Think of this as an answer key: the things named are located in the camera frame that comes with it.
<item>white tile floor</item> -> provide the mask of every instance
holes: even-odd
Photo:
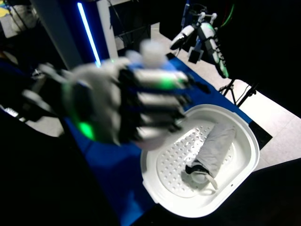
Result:
[[[164,50],[169,53],[170,40],[159,33],[159,24],[151,28],[151,38],[161,42]],[[228,84],[229,79],[223,79],[213,65],[204,61],[197,64],[187,61],[187,53],[181,51],[178,57],[203,79],[211,83],[216,89]],[[247,87],[243,81],[235,81],[234,92],[239,97]],[[281,162],[301,158],[301,119],[268,99],[261,93],[248,98],[240,107],[273,138],[261,150],[261,158],[256,170]],[[44,117],[39,122],[28,122],[30,126],[50,136],[58,136],[62,127],[57,119]]]

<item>blue tablecloth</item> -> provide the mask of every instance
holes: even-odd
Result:
[[[193,101],[193,105],[190,107],[200,104],[218,105],[236,112],[247,123],[252,121],[238,107],[233,105],[178,58],[171,59],[170,63],[177,70],[190,73],[196,81],[206,84],[211,91],[211,94],[206,94],[199,89],[188,90],[186,93]],[[91,143],[92,141],[83,136],[69,120],[67,120],[67,123],[96,180],[119,217],[120,224],[122,226],[132,224],[155,204],[142,185],[143,179],[140,171],[141,150],[135,145],[119,147],[97,142]]]

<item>blurred robotic hand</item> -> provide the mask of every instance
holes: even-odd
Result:
[[[194,84],[162,51],[159,43],[147,40],[141,53],[131,51],[99,66],[81,65],[63,76],[49,65],[41,65],[40,70],[61,83],[64,112],[86,137],[117,145],[136,141],[143,146],[180,129],[176,121],[184,117],[183,107],[190,99],[175,90]]]

